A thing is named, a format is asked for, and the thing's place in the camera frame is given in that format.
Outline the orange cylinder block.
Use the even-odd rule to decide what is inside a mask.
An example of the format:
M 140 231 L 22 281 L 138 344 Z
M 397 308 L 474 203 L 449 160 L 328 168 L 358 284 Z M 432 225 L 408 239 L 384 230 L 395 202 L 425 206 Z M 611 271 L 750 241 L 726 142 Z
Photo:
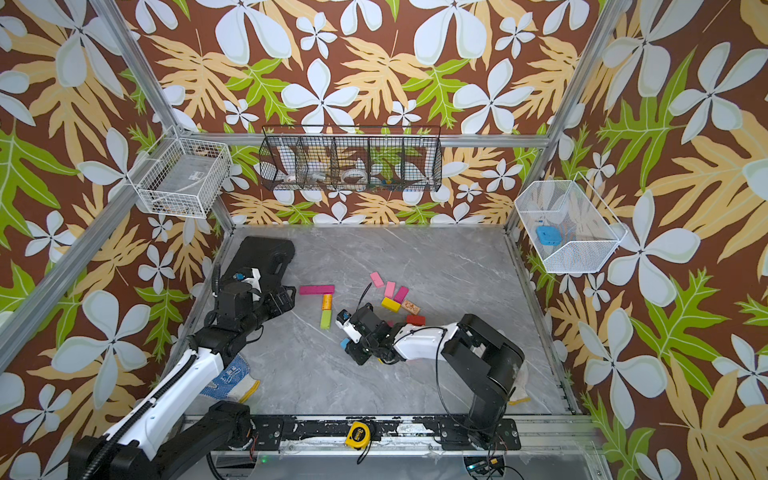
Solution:
M 322 301 L 322 310 L 330 311 L 332 309 L 333 295 L 325 294 Z

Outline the patterned wooden block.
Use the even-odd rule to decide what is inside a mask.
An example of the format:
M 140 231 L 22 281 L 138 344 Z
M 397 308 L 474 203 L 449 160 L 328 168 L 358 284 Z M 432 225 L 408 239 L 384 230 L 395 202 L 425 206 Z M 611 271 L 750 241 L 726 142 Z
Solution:
M 404 300 L 401 304 L 401 306 L 410 314 L 418 316 L 420 314 L 421 308 L 412 303 L 409 300 Z

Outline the red block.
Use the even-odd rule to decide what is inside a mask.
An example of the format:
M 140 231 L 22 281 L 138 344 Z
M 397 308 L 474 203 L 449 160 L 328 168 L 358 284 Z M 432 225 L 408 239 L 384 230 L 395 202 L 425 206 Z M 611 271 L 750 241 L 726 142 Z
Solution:
M 426 319 L 420 315 L 408 315 L 406 321 L 414 326 L 424 326 L 426 324 Z

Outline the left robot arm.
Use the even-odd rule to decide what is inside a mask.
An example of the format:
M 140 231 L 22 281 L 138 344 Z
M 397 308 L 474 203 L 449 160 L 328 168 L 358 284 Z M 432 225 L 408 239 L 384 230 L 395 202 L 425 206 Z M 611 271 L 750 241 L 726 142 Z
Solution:
M 72 447 L 68 478 L 176 479 L 216 447 L 248 447 L 251 415 L 237 401 L 220 400 L 192 427 L 177 435 L 171 430 L 247 345 L 248 336 L 292 310 L 295 300 L 295 287 L 280 283 L 256 290 L 234 281 L 221 288 L 169 375 L 105 434 L 85 437 Z

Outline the pink block upright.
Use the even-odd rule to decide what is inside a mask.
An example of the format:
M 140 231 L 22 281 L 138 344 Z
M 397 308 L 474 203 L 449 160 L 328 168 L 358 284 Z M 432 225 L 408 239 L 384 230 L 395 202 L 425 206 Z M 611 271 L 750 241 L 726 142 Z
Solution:
M 396 283 L 393 281 L 388 281 L 385 286 L 385 297 L 389 299 L 393 299 L 395 295 L 395 289 L 396 289 Z

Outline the green block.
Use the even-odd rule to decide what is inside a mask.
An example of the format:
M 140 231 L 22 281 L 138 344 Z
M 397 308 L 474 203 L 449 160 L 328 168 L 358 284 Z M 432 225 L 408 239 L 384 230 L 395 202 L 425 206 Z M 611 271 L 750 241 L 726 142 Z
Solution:
M 320 327 L 323 330 L 329 330 L 331 327 L 331 320 L 332 320 L 332 311 L 331 310 L 323 310 L 321 315 L 321 323 Z

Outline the yellow tape measure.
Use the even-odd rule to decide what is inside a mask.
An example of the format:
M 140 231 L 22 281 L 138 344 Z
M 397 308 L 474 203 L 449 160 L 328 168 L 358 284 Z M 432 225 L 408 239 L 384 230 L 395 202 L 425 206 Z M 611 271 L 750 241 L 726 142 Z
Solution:
M 344 444 L 354 450 L 367 449 L 372 441 L 372 427 L 361 421 L 354 421 L 345 437 Z

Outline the yellow block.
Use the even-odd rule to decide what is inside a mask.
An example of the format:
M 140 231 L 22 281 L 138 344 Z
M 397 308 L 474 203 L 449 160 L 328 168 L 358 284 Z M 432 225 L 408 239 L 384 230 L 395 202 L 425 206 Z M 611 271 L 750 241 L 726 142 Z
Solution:
M 398 313 L 401 309 L 400 303 L 388 297 L 382 299 L 381 306 L 394 313 Z

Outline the blue knit glove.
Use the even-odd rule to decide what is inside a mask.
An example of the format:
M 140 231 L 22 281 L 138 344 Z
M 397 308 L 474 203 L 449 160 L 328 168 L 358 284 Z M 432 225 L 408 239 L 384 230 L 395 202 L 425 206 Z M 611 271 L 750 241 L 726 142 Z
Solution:
M 261 382 L 251 375 L 247 360 L 238 354 L 230 364 L 201 391 L 214 400 L 245 403 L 259 389 Z

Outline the white work glove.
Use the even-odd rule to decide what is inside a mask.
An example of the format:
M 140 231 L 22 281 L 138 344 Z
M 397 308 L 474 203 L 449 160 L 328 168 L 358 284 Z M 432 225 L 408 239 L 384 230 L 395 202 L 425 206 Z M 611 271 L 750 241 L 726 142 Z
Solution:
M 531 400 L 526 390 L 528 380 L 529 380 L 528 362 L 524 362 L 523 365 L 520 367 L 517 373 L 515 382 L 513 384 L 512 393 L 508 401 L 509 406 L 519 405 L 522 403 L 529 402 Z

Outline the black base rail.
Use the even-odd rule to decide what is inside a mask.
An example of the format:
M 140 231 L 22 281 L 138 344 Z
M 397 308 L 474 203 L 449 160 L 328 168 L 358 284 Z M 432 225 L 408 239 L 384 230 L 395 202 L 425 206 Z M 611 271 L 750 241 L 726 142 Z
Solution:
M 311 449 L 343 449 L 351 430 L 368 428 L 365 438 L 374 447 L 393 451 L 420 450 L 519 451 L 521 438 L 515 421 L 501 418 L 494 427 L 481 431 L 463 424 L 464 415 L 451 418 L 435 415 L 323 416 L 323 415 L 253 415 L 252 433 L 257 451 L 288 452 Z

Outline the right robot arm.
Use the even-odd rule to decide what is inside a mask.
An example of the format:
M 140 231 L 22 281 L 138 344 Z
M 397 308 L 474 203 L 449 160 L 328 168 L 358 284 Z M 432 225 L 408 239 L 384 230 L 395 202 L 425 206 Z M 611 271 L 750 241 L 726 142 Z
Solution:
M 488 444 L 496 433 L 523 367 L 523 351 L 474 314 L 440 326 L 388 324 L 369 303 L 351 313 L 341 311 L 336 324 L 348 336 L 344 351 L 357 364 L 376 358 L 386 365 L 411 360 L 447 363 L 473 394 L 464 419 L 448 418 L 477 445 Z

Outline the magenta block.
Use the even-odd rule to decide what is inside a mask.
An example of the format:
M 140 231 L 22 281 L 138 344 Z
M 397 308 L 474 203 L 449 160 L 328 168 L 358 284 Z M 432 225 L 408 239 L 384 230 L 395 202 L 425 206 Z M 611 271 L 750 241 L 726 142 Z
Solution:
M 299 289 L 301 295 L 321 295 L 322 290 L 318 290 L 316 286 L 307 285 L 301 286 Z
M 393 297 L 393 300 L 399 304 L 402 304 L 409 293 L 409 288 L 401 286 Z
M 315 285 L 313 289 L 317 295 L 333 295 L 335 293 L 334 285 Z

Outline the pink block top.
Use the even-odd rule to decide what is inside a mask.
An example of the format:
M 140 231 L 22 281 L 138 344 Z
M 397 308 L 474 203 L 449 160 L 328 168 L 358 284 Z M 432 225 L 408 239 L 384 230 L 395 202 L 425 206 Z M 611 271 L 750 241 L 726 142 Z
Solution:
M 372 272 L 370 274 L 370 279 L 376 288 L 382 288 L 385 286 L 385 282 L 382 280 L 378 272 Z

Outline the black plastic case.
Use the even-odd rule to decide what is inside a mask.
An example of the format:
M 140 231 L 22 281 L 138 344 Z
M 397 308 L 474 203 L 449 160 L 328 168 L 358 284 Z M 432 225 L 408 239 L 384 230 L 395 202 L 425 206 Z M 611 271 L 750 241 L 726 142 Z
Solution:
M 259 289 L 262 292 L 276 291 L 282 285 L 283 276 L 294 255 L 295 246 L 291 240 L 246 237 L 221 274 L 221 284 L 234 281 L 237 274 L 250 277 L 252 270 L 257 269 L 261 274 Z

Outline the blue object in basket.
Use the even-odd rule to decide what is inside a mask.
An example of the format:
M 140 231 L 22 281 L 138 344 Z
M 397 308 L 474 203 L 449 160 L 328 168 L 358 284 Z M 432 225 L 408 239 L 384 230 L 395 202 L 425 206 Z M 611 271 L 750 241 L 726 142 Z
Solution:
M 550 225 L 539 225 L 536 227 L 536 236 L 539 243 L 543 246 L 559 246 L 563 242 L 563 236 L 557 227 Z

